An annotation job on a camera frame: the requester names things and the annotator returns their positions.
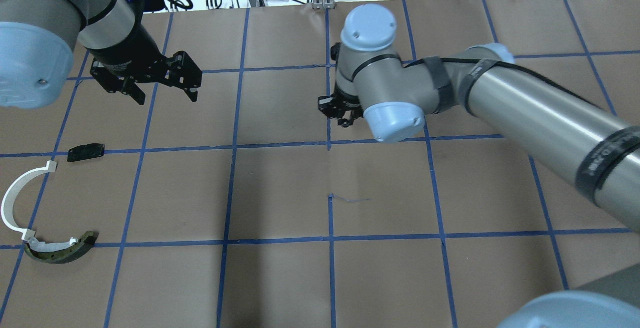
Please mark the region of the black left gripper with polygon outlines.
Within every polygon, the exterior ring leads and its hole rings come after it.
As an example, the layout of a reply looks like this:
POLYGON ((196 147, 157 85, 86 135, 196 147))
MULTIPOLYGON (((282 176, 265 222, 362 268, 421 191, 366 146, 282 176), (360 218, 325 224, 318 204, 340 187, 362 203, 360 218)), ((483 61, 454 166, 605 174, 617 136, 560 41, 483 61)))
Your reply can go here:
POLYGON ((115 46, 91 49, 91 76, 108 93, 120 92, 144 105, 146 94, 138 84, 160 83, 182 89, 192 102, 198 101, 202 71, 184 50, 171 57, 162 54, 140 18, 131 33, 115 46))

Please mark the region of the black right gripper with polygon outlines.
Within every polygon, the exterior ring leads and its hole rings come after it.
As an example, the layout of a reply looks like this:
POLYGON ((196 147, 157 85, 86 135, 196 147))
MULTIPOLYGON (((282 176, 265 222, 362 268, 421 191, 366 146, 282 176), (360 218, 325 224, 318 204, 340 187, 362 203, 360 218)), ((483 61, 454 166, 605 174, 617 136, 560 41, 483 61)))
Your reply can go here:
POLYGON ((318 110, 328 119, 349 119, 352 124, 364 115, 359 97, 339 86, 335 86, 330 95, 318 96, 318 110))

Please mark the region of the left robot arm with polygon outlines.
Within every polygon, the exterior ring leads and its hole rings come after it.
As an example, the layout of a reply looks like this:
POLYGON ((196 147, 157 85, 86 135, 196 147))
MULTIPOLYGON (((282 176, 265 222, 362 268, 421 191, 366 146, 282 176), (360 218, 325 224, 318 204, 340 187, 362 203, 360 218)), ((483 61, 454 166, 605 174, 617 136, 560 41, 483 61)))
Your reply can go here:
POLYGON ((107 93, 144 105, 140 84, 160 83, 197 101, 202 71, 185 51, 167 57, 142 23, 165 0, 1 0, 0 104, 39 109, 55 102, 73 49, 93 55, 90 75, 107 93))

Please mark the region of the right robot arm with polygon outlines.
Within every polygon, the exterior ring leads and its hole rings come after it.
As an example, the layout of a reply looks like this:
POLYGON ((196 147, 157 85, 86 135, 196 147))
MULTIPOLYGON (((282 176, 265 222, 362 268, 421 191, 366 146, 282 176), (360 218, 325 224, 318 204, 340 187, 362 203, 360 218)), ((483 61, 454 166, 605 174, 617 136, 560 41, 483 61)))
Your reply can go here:
MULTIPOLYGON (((461 107, 525 151, 543 212, 536 161, 639 235, 638 125, 515 64, 502 43, 403 64, 393 48, 397 19, 383 5, 352 8, 334 44, 329 13, 322 16, 325 60, 336 74, 330 93, 326 69, 327 95, 317 98, 327 139, 329 120, 349 127, 364 118, 374 142, 407 141, 430 133, 429 115, 461 107)), ((639 263, 569 289, 551 219, 545 220, 563 289, 521 305, 498 328, 638 328, 639 263)))

